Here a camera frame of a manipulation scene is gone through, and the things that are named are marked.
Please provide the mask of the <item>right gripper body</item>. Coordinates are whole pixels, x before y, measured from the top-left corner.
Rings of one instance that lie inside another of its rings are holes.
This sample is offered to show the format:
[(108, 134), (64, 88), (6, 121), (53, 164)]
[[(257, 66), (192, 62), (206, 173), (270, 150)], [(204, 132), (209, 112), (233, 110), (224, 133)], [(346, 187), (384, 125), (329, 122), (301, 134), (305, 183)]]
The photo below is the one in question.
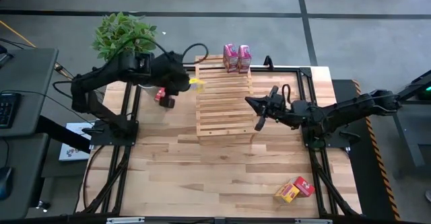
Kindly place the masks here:
[(258, 122), (255, 125), (255, 130), (260, 131), (265, 124), (266, 118), (270, 117), (276, 121), (276, 123), (283, 123), (289, 126), (292, 130), (297, 129), (296, 124), (287, 123), (286, 117), (292, 114), (292, 111), (286, 107), (286, 104), (292, 104), (290, 100), (291, 87), (290, 85), (282, 85), (281, 94), (277, 93), (278, 86), (273, 86), (269, 95), (267, 96), (267, 114), (266, 116), (259, 116)]

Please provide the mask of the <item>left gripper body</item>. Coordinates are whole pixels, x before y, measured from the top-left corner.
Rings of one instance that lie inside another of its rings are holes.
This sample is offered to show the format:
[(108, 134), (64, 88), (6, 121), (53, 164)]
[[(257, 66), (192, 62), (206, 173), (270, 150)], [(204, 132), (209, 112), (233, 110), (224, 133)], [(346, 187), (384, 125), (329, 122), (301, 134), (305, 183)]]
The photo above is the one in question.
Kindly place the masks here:
[(164, 87), (174, 95), (190, 88), (189, 74), (183, 65), (183, 55), (174, 51), (161, 54), (151, 62), (151, 84)]

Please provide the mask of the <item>yellow cereal box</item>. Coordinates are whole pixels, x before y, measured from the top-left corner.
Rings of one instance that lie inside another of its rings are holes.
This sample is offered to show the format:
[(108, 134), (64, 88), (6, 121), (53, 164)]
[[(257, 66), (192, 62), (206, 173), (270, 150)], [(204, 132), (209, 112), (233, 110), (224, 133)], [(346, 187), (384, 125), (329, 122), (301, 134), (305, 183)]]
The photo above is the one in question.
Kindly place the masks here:
[(274, 198), (280, 203), (291, 203), (299, 192), (300, 190), (295, 185), (287, 183), (274, 194)]
[(199, 80), (199, 82), (198, 83), (189, 83), (189, 85), (196, 85), (197, 86), (197, 93), (200, 93), (200, 92), (202, 92), (203, 90), (204, 90), (204, 88), (205, 88), (205, 82), (204, 81), (202, 81), (202, 80), (200, 80), (200, 79), (198, 79)]

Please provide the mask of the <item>pink cereal box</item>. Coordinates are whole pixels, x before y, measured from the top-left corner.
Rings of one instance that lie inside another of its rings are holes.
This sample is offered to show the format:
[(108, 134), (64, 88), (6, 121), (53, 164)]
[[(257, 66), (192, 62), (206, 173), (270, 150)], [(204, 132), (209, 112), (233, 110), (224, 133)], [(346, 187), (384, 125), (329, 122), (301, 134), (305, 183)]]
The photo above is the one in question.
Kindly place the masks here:
[(223, 63), (228, 73), (238, 71), (238, 51), (233, 44), (224, 45)]
[(251, 51), (248, 45), (240, 45), (238, 48), (238, 72), (248, 73), (251, 65)]

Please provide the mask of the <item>slatted wooden shelf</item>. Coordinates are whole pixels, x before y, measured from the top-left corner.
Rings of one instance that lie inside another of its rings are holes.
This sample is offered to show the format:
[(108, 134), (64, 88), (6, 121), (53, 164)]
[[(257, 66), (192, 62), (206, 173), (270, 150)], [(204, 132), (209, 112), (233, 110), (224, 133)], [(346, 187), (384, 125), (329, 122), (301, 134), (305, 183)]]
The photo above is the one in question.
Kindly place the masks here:
[(227, 72), (221, 55), (209, 56), (195, 65), (202, 82), (196, 96), (197, 138), (201, 143), (251, 144), (255, 112), (245, 98), (253, 95), (248, 73)]

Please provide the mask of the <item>green leafy plant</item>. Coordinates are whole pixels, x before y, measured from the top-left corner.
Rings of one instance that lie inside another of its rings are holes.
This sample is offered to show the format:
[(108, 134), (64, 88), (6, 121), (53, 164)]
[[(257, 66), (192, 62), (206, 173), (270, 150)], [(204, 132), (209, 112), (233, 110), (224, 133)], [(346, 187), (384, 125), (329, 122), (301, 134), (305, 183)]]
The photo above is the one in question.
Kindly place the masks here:
[(112, 13), (102, 18), (96, 28), (92, 48), (98, 58), (108, 62), (123, 51), (149, 52), (156, 49), (154, 44), (157, 26), (146, 24), (141, 17)]

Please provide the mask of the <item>black hazard striped mat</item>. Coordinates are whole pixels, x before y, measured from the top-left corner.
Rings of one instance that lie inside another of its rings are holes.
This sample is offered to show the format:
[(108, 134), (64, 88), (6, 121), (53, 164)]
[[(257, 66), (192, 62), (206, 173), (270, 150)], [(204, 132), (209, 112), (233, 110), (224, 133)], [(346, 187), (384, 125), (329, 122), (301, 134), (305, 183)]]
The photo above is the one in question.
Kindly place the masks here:
[(350, 144), (348, 153), (359, 203), (363, 214), (370, 219), (399, 221), (401, 219), (389, 182), (376, 137), (369, 118), (362, 118), (337, 129), (360, 136)]

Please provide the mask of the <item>white printed box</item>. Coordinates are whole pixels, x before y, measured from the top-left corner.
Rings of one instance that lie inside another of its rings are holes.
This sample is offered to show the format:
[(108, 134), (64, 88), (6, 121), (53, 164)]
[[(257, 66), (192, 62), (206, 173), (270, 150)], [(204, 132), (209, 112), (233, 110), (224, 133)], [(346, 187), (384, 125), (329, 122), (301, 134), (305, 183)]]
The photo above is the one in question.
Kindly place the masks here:
[[(71, 130), (74, 133), (81, 135), (82, 137), (90, 140), (92, 137), (85, 134), (82, 130), (84, 128), (92, 128), (95, 122), (70, 122), (66, 124), (66, 129)], [(90, 157), (89, 153), (85, 153), (76, 148), (70, 147), (63, 143), (59, 153), (59, 161), (81, 161), (88, 160)]]

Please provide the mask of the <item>grey desk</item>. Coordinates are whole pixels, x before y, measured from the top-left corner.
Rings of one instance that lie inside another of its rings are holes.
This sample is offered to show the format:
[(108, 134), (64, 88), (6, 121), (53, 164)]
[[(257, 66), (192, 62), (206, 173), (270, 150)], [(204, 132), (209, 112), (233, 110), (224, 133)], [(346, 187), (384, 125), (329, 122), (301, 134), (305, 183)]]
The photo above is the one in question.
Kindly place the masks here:
[(0, 200), (0, 221), (23, 219), (36, 207), (44, 180), (41, 177), (49, 137), (0, 137), (0, 168), (12, 168), (11, 193)]
[(11, 50), (0, 68), (0, 94), (20, 93), (20, 107), (11, 128), (0, 137), (32, 135), (36, 131), (45, 95), (59, 51), (55, 48)]

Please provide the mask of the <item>black keyboard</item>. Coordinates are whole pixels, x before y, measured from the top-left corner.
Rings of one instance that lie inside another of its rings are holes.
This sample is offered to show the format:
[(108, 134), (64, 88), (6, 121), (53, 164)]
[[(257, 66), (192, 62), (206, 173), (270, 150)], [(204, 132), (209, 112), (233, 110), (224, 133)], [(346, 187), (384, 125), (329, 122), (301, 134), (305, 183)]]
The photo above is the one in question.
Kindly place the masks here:
[(0, 94), (0, 129), (12, 127), (21, 98), (19, 93)]

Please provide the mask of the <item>desk foot caster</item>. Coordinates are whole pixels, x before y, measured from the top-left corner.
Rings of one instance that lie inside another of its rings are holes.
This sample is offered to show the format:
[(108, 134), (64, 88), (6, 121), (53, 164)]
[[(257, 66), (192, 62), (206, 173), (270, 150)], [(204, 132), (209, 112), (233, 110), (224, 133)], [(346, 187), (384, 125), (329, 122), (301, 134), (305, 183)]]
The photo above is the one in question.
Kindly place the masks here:
[(47, 213), (51, 208), (51, 203), (44, 200), (39, 200), (35, 209), (41, 210), (43, 213)]

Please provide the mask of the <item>black computer mouse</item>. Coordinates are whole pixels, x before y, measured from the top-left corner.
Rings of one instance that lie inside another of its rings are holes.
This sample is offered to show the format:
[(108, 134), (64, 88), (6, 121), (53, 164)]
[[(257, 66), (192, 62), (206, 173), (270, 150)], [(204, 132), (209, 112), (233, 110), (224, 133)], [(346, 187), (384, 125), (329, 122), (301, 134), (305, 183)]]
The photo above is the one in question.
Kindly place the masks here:
[(7, 199), (13, 187), (13, 168), (0, 168), (0, 200)]

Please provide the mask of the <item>black aluminium table frame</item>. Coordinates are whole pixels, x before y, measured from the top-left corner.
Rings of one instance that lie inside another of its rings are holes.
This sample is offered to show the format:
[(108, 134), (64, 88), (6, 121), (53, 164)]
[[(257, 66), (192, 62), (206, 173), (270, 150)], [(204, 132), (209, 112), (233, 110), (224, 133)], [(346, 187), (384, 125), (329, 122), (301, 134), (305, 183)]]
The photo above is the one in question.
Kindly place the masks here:
[[(293, 100), (334, 104), (327, 67), (253, 69), (254, 96), (290, 85)], [(289, 204), (274, 199), (288, 180), (312, 181), (310, 154), (302, 132), (267, 119), (251, 144), (201, 143), (197, 138), (197, 92), (179, 94), (173, 109), (158, 105), (146, 91), (139, 96), (139, 131), (124, 181), (108, 198), (121, 200), (122, 216), (161, 217), (317, 217), (314, 196)]]

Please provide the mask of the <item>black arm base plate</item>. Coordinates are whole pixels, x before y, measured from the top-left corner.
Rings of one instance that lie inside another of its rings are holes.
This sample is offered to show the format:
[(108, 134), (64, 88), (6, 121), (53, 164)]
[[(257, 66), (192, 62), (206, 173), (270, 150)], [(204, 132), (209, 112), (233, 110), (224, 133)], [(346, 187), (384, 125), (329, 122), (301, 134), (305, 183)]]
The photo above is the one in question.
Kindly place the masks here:
[(339, 132), (335, 132), (321, 139), (316, 138), (308, 130), (302, 130), (302, 136), (305, 147), (320, 149), (323, 147), (330, 148), (346, 148), (350, 143), (346, 137), (341, 137)]
[(90, 135), (90, 144), (94, 146), (133, 146), (136, 142), (139, 128), (138, 121), (128, 120), (126, 130), (109, 126), (107, 123), (97, 120), (90, 128), (83, 128), (85, 135)]

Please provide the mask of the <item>silver metal bracket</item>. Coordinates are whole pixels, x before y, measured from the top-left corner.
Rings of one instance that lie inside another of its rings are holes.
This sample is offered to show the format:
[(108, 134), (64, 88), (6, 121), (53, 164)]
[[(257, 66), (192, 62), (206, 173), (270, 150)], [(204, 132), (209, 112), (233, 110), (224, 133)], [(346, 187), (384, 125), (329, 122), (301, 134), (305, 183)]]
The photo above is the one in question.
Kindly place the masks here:
[(143, 224), (145, 217), (113, 217), (107, 218), (106, 224)]
[(295, 224), (333, 224), (330, 219), (294, 219)]

